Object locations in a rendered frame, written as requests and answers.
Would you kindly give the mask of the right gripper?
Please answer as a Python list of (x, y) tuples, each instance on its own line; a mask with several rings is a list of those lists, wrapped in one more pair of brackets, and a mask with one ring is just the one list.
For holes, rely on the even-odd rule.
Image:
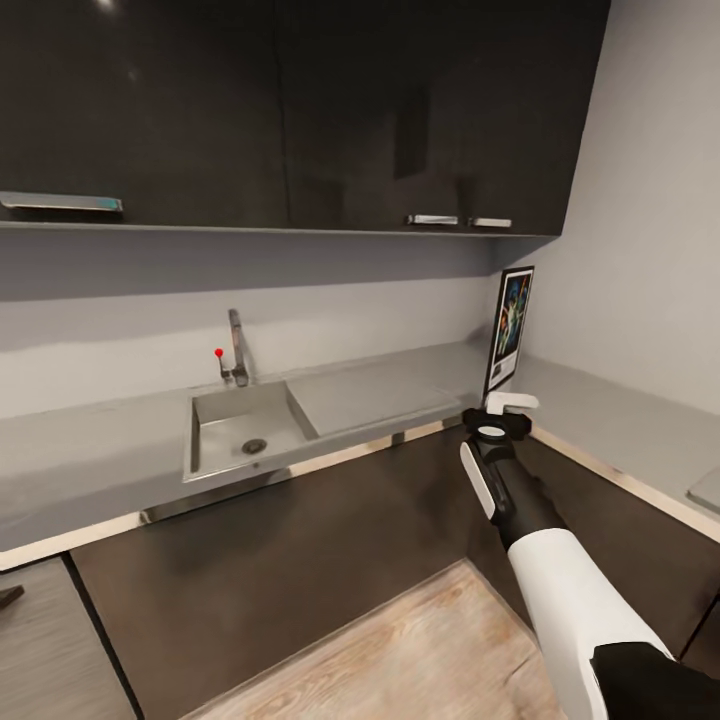
[(487, 409), (468, 409), (462, 414), (462, 424), (467, 424), (467, 433), (476, 433), (476, 430), (480, 427), (483, 422), (496, 421), (504, 425), (509, 432), (510, 442), (524, 441), (525, 433), (530, 433), (532, 430), (532, 420), (529, 417), (525, 417), (525, 414), (513, 414), (503, 412), (502, 415), (488, 414)]

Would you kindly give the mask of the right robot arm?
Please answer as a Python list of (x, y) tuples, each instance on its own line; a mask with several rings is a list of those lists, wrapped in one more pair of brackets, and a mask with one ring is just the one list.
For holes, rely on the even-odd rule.
[(720, 680), (679, 664), (622, 598), (516, 459), (531, 394), (488, 392), (463, 412), (460, 458), (516, 575), (550, 682), (568, 720), (720, 720)]

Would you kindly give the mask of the poster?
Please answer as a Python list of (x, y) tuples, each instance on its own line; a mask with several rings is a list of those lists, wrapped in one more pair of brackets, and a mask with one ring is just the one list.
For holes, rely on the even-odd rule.
[(504, 269), (483, 395), (515, 373), (535, 266)]

